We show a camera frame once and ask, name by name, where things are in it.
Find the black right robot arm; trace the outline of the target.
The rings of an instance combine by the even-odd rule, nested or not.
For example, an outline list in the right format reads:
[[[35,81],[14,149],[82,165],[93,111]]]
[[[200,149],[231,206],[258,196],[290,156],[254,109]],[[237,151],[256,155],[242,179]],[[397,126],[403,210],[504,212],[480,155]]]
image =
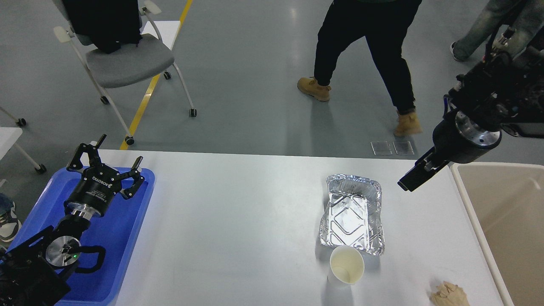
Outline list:
[[[399,181],[410,192],[449,163],[468,164],[502,140],[543,138],[543,50],[528,46],[513,57],[486,45],[484,58],[444,95],[442,121],[433,130],[433,147]]]

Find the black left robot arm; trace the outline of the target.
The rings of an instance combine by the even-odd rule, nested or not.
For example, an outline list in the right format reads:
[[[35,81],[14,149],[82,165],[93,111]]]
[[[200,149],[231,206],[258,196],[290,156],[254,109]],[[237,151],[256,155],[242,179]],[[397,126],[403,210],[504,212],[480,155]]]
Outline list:
[[[82,244],[91,220],[104,217],[116,195],[128,200],[145,181],[136,158],[128,172],[105,164],[95,144],[81,143],[67,165],[80,174],[79,182],[62,202],[64,217],[1,256],[2,306],[53,306],[67,295],[68,279],[74,274],[91,274],[103,266],[107,250]]]

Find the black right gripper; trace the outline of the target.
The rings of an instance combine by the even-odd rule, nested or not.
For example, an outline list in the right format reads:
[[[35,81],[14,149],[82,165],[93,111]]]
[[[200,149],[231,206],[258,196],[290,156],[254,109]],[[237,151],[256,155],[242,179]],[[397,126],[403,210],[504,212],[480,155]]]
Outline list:
[[[433,131],[434,146],[416,160],[397,184],[404,191],[413,192],[449,162],[471,163],[495,149],[501,140],[501,131],[486,130],[463,112],[450,112]]]

